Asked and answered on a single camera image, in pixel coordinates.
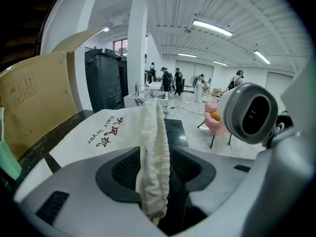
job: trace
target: person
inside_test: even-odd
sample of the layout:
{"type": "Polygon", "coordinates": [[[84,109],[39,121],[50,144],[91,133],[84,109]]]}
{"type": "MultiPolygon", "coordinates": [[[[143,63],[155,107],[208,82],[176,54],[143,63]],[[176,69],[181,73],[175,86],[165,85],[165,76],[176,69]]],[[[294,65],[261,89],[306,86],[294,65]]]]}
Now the person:
{"type": "Polygon", "coordinates": [[[154,62],[152,62],[152,65],[149,68],[150,68],[149,71],[150,71],[150,74],[151,74],[150,79],[149,79],[149,83],[152,82],[152,78],[154,79],[154,81],[157,81],[157,77],[156,77],[156,72],[157,71],[155,69],[154,62]]]}
{"type": "Polygon", "coordinates": [[[163,75],[162,75],[163,90],[168,92],[169,91],[169,86],[171,84],[170,74],[169,74],[168,70],[165,67],[162,67],[161,71],[163,72],[163,75]]]}
{"type": "Polygon", "coordinates": [[[176,68],[176,74],[174,75],[174,82],[176,84],[176,92],[174,95],[179,94],[181,96],[181,88],[182,88],[182,73],[180,72],[179,68],[176,68]]]}
{"type": "Polygon", "coordinates": [[[194,87],[194,101],[202,103],[201,96],[203,90],[203,84],[205,84],[204,75],[201,74],[198,77],[197,83],[194,87]]]}
{"type": "Polygon", "coordinates": [[[227,91],[236,88],[241,84],[243,84],[243,71],[238,70],[236,75],[231,79],[230,83],[228,84],[227,91]]]}

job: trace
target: cable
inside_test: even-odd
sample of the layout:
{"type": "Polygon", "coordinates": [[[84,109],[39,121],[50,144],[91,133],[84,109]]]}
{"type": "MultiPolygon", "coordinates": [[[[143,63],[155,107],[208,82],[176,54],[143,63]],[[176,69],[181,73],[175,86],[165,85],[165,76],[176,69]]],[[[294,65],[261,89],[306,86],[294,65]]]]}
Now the cable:
{"type": "Polygon", "coordinates": [[[234,151],[233,151],[233,148],[232,148],[232,140],[231,140],[230,146],[231,146],[231,150],[232,150],[233,155],[234,155],[235,157],[237,157],[237,156],[235,155],[234,151]]]}
{"type": "Polygon", "coordinates": [[[276,135],[283,131],[285,128],[285,125],[283,122],[281,122],[280,124],[278,124],[277,126],[274,125],[272,131],[270,132],[270,134],[261,142],[261,145],[264,148],[267,148],[268,142],[271,141],[274,137],[276,137],[276,135]]]}

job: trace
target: ceiling light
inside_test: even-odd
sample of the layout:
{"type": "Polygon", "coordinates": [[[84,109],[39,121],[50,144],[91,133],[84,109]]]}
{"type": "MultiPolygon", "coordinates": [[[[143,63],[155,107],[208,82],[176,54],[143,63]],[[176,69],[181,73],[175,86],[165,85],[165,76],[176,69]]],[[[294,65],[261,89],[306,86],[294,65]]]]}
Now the ceiling light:
{"type": "Polygon", "coordinates": [[[185,53],[178,53],[179,56],[186,56],[186,57],[191,57],[191,58],[196,58],[196,55],[191,55],[191,54],[185,54],[185,53]]]}
{"type": "Polygon", "coordinates": [[[268,61],[259,51],[255,51],[255,54],[258,55],[261,59],[265,61],[267,64],[271,64],[270,61],[268,61]]]}
{"type": "Polygon", "coordinates": [[[194,20],[193,21],[193,25],[194,26],[201,26],[201,27],[204,27],[204,28],[208,28],[210,30],[213,30],[213,31],[216,31],[218,33],[221,33],[221,34],[224,34],[228,37],[230,37],[231,35],[233,35],[232,32],[229,32],[221,27],[218,27],[218,26],[214,26],[214,25],[211,25],[211,24],[208,24],[208,23],[205,23],[205,22],[202,22],[202,21],[199,21],[199,20],[194,20]]]}
{"type": "Polygon", "coordinates": [[[219,62],[219,61],[213,61],[214,63],[218,63],[218,64],[221,64],[221,65],[223,65],[223,66],[228,66],[227,64],[225,64],[225,63],[222,63],[222,62],[219,62]]]}

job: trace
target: cardboard box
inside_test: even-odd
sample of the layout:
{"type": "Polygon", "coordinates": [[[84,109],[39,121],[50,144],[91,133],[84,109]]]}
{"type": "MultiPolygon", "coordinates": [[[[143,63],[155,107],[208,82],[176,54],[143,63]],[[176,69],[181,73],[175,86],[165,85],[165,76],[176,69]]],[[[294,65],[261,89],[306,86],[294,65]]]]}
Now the cardboard box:
{"type": "Polygon", "coordinates": [[[74,34],[61,41],[52,53],[19,62],[0,74],[4,138],[17,159],[41,137],[81,111],[74,52],[101,30],[74,34]]]}

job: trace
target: chair leg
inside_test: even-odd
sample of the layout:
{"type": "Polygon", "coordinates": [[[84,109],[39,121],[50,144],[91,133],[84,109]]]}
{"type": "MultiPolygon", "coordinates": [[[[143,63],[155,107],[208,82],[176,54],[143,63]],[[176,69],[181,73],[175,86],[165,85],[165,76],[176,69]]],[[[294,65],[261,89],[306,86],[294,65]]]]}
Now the chair leg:
{"type": "Polygon", "coordinates": [[[201,125],[203,125],[204,124],[204,121],[202,122],[202,124],[200,124],[199,126],[198,126],[198,128],[201,126],[201,125]]]}
{"type": "Polygon", "coordinates": [[[231,144],[231,139],[232,139],[232,134],[229,136],[229,142],[228,142],[228,145],[231,144]]]}
{"type": "Polygon", "coordinates": [[[215,139],[215,135],[213,136],[212,143],[211,143],[211,146],[210,146],[209,148],[212,148],[212,147],[213,147],[214,139],[215,139]]]}

